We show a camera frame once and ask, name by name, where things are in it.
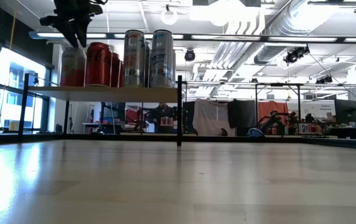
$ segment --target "robotic arm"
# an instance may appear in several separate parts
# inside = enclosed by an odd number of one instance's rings
[[[43,17],[40,23],[59,30],[73,47],[78,47],[77,39],[86,47],[91,17],[102,14],[99,4],[104,5],[107,2],[108,0],[54,0],[56,16]]]

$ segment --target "light wood floor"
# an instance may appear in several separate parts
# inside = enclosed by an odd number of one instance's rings
[[[0,146],[0,223],[356,223],[356,149],[51,141]]]

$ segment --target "monitor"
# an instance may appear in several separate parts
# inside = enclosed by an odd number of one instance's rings
[[[356,101],[334,100],[337,122],[356,122]]]

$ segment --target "wooden shelf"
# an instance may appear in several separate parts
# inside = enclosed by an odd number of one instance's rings
[[[111,88],[72,86],[30,86],[29,92],[60,100],[82,102],[135,102],[135,103],[176,103],[175,88]]]

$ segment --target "can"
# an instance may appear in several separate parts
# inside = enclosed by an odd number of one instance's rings
[[[145,81],[144,85],[145,88],[149,88],[149,67],[150,67],[150,47],[149,47],[149,42],[145,42]]]
[[[110,86],[111,52],[109,45],[92,43],[87,50],[85,86]]]
[[[152,38],[151,80],[152,87],[171,87],[172,33],[157,30]]]
[[[76,47],[67,47],[62,54],[60,86],[84,86],[85,52]]]
[[[111,54],[111,75],[110,75],[110,87],[119,86],[120,76],[120,59],[117,53]]]
[[[144,86],[145,36],[139,30],[129,30],[124,37],[125,86]]]

